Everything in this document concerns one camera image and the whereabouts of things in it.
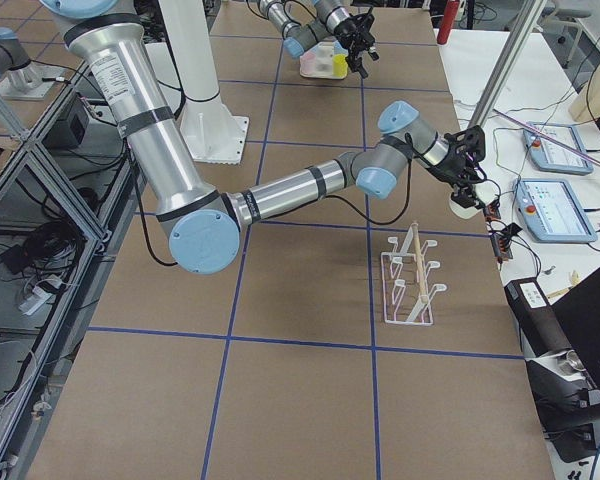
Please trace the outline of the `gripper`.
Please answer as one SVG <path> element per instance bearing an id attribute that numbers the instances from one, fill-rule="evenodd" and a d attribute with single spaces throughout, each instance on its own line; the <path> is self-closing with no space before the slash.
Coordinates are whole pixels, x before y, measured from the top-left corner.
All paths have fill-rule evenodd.
<path id="1" fill-rule="evenodd" d="M 362 59 L 357 57 L 362 52 L 367 52 L 373 61 L 379 59 L 375 37 L 371 33 L 374 21 L 373 9 L 369 8 L 365 13 L 351 15 L 337 26 L 337 40 L 347 50 L 350 58 L 356 58 L 352 62 L 352 71 L 361 78 L 367 78 L 368 72 Z"/>
<path id="2" fill-rule="evenodd" d="M 429 172 L 452 187 L 453 203 L 474 208 L 474 186 L 484 182 L 478 170 L 485 156 L 486 140 L 480 126 L 455 134 L 437 133 L 429 149 Z"/>

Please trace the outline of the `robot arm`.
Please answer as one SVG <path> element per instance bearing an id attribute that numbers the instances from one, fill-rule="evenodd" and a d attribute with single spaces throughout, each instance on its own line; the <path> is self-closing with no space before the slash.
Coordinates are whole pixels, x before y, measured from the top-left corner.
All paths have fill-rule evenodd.
<path id="1" fill-rule="evenodd" d="M 312 5 L 305 24 L 291 15 L 285 1 L 257 1 L 247 7 L 280 33 L 285 51 L 300 62 L 301 76 L 343 80 L 352 72 L 367 78 L 362 54 L 379 59 L 371 32 L 373 10 L 352 14 L 339 1 L 314 1 Z"/>
<path id="2" fill-rule="evenodd" d="M 230 113 L 220 97 L 204 7 L 199 1 L 160 5 L 182 88 L 175 113 L 150 63 L 144 29 L 130 1 L 49 1 L 46 8 L 68 50 L 89 66 L 158 201 L 157 218 L 170 253 L 183 269 L 213 274 L 235 258 L 241 231 L 355 186 L 386 198 L 402 172 L 420 164 L 449 185 L 450 204 L 462 218 L 487 203 L 480 169 L 483 131 L 441 134 L 404 101 L 380 115 L 381 139 L 363 153 L 345 153 L 281 179 L 238 193 L 206 182 L 197 162 L 237 163 L 249 121 Z"/>

